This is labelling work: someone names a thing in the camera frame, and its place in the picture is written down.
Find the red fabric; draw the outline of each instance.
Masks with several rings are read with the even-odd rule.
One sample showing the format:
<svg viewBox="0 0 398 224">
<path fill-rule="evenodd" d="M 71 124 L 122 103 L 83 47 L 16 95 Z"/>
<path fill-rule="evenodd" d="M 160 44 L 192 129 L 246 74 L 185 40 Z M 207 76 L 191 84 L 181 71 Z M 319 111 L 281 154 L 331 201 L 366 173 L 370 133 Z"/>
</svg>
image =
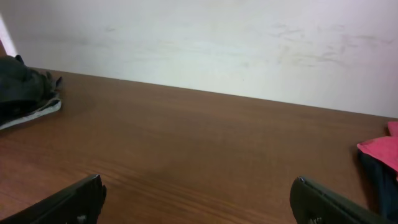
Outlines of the red fabric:
<svg viewBox="0 0 398 224">
<path fill-rule="evenodd" d="M 398 172 L 398 122 L 388 122 L 388 128 L 391 137 L 381 137 L 361 142 L 357 147 L 363 153 L 380 160 Z"/>
</svg>

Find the dark blue fabric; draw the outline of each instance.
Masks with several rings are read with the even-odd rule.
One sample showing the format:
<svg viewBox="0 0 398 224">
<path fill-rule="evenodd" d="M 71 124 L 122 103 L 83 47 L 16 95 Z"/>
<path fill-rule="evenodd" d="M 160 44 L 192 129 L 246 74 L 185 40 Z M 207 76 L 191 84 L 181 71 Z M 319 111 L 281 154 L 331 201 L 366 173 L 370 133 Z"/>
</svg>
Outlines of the dark blue fabric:
<svg viewBox="0 0 398 224">
<path fill-rule="evenodd" d="M 358 158 L 379 196 L 380 215 L 398 223 L 397 173 L 381 161 L 358 150 Z"/>
</svg>

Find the desk surface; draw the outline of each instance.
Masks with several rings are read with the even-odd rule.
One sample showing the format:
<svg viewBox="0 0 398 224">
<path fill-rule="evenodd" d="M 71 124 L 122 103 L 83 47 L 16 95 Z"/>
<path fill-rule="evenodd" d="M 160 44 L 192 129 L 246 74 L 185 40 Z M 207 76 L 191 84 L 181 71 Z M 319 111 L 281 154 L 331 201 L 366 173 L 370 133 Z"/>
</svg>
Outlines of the desk surface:
<svg viewBox="0 0 398 224">
<path fill-rule="evenodd" d="M 0 132 L 0 218 L 89 174 L 108 188 L 99 223 L 294 223 L 298 175 L 374 205 L 355 145 L 389 118 L 53 74 L 62 110 Z"/>
</svg>

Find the white wall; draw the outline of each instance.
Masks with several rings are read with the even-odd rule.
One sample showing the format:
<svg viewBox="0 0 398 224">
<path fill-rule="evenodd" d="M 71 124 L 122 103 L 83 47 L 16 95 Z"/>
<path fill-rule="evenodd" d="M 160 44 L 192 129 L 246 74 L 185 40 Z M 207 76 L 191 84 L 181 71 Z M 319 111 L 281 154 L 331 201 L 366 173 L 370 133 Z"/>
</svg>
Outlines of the white wall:
<svg viewBox="0 0 398 224">
<path fill-rule="evenodd" d="M 34 67 L 398 118 L 396 0 L 2 0 L 0 10 Z"/>
</svg>

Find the wood grain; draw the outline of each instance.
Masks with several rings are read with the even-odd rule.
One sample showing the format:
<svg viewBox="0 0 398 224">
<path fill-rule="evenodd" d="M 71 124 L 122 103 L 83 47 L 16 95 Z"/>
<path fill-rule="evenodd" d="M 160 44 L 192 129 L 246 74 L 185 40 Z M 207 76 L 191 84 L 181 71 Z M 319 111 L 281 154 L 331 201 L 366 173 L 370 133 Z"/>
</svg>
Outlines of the wood grain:
<svg viewBox="0 0 398 224">
<path fill-rule="evenodd" d="M 306 175 L 372 207 L 357 142 L 389 118 L 108 78 L 63 76 L 63 108 L 0 132 L 0 217 L 101 174 L 99 223 L 294 223 Z"/>
</svg>

